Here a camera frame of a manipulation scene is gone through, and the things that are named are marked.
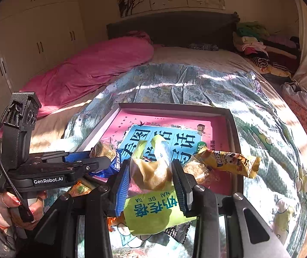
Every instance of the screw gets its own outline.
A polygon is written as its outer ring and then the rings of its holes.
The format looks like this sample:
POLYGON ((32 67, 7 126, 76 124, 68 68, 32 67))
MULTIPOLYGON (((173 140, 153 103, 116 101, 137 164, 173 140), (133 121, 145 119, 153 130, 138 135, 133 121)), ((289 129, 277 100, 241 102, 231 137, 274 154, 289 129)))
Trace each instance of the screw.
POLYGON ((100 185, 97 189, 98 189, 100 192, 106 192, 106 191, 108 191, 108 186, 106 186, 106 185, 100 185))
POLYGON ((194 188, 195 191, 198 191, 198 192, 203 192, 203 191, 205 191, 205 187, 202 186, 202 185, 199 185, 199 184, 196 185, 196 186, 194 186, 193 188, 194 188))
POLYGON ((236 200, 243 200, 243 194, 242 193, 239 193, 239 192, 236 192, 233 197, 236 199, 236 200))
POLYGON ((59 199, 63 201, 66 201, 68 198, 70 198, 70 194, 68 193, 64 193, 59 196, 59 199))

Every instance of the hand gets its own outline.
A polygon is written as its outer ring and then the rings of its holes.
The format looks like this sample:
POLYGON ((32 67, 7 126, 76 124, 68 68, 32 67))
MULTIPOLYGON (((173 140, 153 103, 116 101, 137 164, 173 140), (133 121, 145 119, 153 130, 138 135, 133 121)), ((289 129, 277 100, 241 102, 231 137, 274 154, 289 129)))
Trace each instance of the hand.
POLYGON ((12 209, 20 206, 19 199, 9 192, 0 193, 0 227, 8 228, 14 224, 26 230, 33 230, 43 216, 43 200, 45 198, 46 193, 44 191, 38 193, 37 201, 29 206, 34 216, 34 222, 23 222, 12 209))

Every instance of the blue snack wrapper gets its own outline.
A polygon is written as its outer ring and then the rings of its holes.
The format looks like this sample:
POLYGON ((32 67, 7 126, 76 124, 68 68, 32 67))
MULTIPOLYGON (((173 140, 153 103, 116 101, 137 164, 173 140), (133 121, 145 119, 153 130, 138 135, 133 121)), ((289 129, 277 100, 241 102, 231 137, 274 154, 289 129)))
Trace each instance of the blue snack wrapper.
POLYGON ((108 169, 102 170, 98 173, 91 172, 89 173, 90 176, 98 176, 98 177, 104 177, 109 178, 111 175, 117 174, 120 171, 120 165, 121 165, 121 152, 122 150, 116 150, 116 156, 113 159, 113 161, 110 163, 110 166, 108 169))

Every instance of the pile of clothes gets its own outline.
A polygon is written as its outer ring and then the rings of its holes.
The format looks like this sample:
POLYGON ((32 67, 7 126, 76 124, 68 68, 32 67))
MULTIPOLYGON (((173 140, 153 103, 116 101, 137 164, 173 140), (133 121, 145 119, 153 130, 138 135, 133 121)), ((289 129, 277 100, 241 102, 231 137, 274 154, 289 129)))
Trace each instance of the pile of clothes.
POLYGON ((233 32, 233 43, 238 51, 259 67, 260 73, 291 77, 299 67, 301 52, 298 37, 288 39, 270 35, 260 23, 242 22, 233 32))

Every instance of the dark headboard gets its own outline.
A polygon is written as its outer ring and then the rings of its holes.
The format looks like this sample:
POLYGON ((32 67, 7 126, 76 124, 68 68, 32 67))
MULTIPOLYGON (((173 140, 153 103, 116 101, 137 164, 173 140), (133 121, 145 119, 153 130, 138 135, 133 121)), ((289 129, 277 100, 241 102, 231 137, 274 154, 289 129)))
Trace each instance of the dark headboard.
POLYGON ((236 12, 160 12, 108 24, 107 31, 109 39, 129 31, 145 31, 155 44, 188 47, 191 43, 207 43, 232 51, 232 32, 239 20, 236 12))

